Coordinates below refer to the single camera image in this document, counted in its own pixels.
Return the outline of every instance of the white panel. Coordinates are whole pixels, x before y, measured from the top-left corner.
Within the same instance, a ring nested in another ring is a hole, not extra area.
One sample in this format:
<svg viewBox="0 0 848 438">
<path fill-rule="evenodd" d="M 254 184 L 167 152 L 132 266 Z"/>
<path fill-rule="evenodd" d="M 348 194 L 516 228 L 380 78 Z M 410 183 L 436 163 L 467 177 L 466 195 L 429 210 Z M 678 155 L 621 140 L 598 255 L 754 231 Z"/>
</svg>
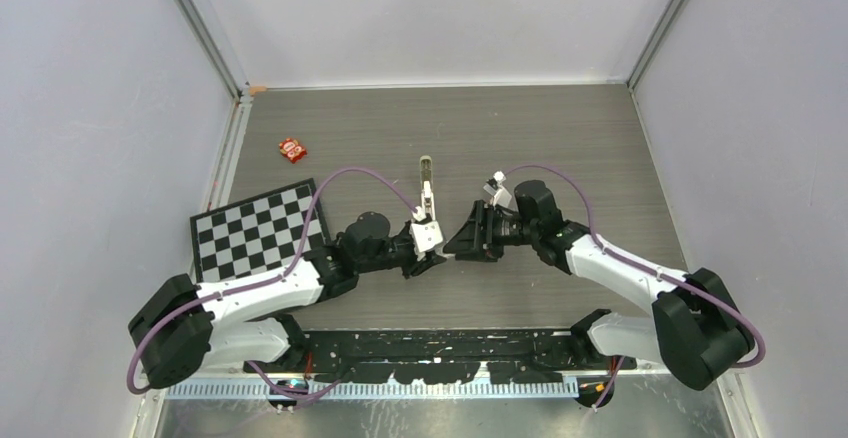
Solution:
<svg viewBox="0 0 848 438">
<path fill-rule="evenodd" d="M 173 0 L 0 0 L 0 435 L 128 436 L 232 102 Z"/>
<path fill-rule="evenodd" d="M 691 0 L 637 92 L 690 268 L 765 335 L 764 436 L 848 427 L 846 17 L 848 0 Z"/>
<path fill-rule="evenodd" d="M 211 0 L 253 84 L 626 79 L 668 0 Z"/>
</svg>

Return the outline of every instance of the black and white checkerboard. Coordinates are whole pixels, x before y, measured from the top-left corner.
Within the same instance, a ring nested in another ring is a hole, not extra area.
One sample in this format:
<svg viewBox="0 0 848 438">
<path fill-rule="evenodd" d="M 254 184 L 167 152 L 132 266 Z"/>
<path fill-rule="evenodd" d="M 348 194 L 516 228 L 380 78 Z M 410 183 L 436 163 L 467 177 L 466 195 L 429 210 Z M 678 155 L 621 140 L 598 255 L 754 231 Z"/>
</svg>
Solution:
<svg viewBox="0 0 848 438">
<path fill-rule="evenodd" d="M 289 263 L 314 192 L 315 181 L 309 179 L 193 216 L 197 281 L 243 277 Z M 312 215 L 304 251 L 330 240 L 320 203 Z"/>
</svg>

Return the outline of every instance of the wood grain surface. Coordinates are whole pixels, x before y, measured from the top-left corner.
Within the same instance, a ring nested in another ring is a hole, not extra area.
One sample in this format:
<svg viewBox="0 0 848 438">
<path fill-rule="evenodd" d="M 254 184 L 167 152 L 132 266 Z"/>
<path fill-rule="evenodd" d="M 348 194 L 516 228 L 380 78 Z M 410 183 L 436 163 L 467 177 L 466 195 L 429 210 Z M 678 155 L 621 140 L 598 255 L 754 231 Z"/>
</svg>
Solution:
<svg viewBox="0 0 848 438">
<path fill-rule="evenodd" d="M 292 165 L 277 144 L 297 138 L 309 155 Z M 449 239 L 483 182 L 498 169 L 540 162 L 588 193 L 601 234 L 664 266 L 683 267 L 680 246 L 642 128 L 621 85 L 271 91 L 255 98 L 230 201 L 304 178 L 321 182 L 348 165 L 373 168 L 417 200 L 418 159 L 433 157 L 439 223 Z M 543 171 L 566 217 L 585 223 L 579 197 Z M 387 188 L 362 174 L 339 177 L 321 197 L 330 231 L 365 211 L 409 219 Z M 611 291 L 545 266 L 532 249 L 508 248 L 496 264 L 448 262 L 405 280 L 363 275 L 356 290 L 295 313 L 305 329 L 568 326 L 596 308 L 638 315 Z"/>
</svg>

